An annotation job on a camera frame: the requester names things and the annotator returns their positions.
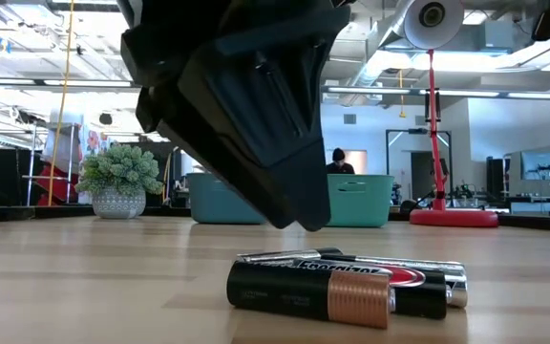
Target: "teal storage bin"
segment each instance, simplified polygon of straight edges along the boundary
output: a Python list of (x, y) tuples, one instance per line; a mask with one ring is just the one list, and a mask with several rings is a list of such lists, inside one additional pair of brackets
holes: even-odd
[(260, 225), (266, 220), (209, 173), (189, 173), (190, 212), (200, 224)]
[(390, 216), (392, 176), (328, 175), (328, 226), (383, 226)]

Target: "doorway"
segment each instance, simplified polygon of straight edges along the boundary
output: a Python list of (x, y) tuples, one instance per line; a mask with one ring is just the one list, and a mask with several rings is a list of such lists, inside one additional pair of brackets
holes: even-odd
[(432, 152), (411, 152), (411, 189), (414, 200), (421, 199), (433, 190), (434, 176)]

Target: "white spool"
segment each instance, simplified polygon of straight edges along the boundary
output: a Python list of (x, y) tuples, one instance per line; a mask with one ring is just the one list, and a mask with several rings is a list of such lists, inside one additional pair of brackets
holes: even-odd
[[(442, 11), (442, 21), (427, 26), (426, 9)], [(459, 0), (415, 0), (405, 13), (404, 34), (419, 49), (437, 49), (454, 39), (464, 22), (464, 7)]]

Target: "aa battery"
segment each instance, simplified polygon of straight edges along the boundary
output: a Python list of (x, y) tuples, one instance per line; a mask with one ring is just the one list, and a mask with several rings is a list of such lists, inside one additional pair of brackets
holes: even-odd
[(263, 262), (291, 262), (293, 259), (320, 259), (323, 254), (336, 255), (343, 252), (336, 247), (324, 247), (305, 250), (288, 250), (281, 252), (266, 252), (237, 255), (238, 262), (263, 263)]
[(228, 274), (231, 305), (379, 329), (388, 327), (389, 276), (333, 269), (235, 262)]
[(451, 297), (448, 299), (449, 306), (464, 308), (468, 304), (468, 279), (466, 277), (466, 269), (458, 262), (420, 261), (329, 253), (323, 254), (322, 259), (443, 271), (445, 273), (445, 282), (451, 289)]
[(442, 271), (319, 259), (296, 259), (289, 266), (303, 270), (324, 269), (388, 275), (390, 286), (395, 290), (392, 312), (431, 319), (444, 319), (447, 316), (447, 297), (451, 293), (448, 292)]

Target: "wooden table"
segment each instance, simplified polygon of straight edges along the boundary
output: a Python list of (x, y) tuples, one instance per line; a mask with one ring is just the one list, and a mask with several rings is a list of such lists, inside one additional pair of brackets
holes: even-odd
[[(386, 331), (233, 310), (237, 253), (336, 246), (466, 264), (470, 304)], [(550, 344), (550, 232), (204, 226), (183, 218), (0, 223), (0, 343)]]

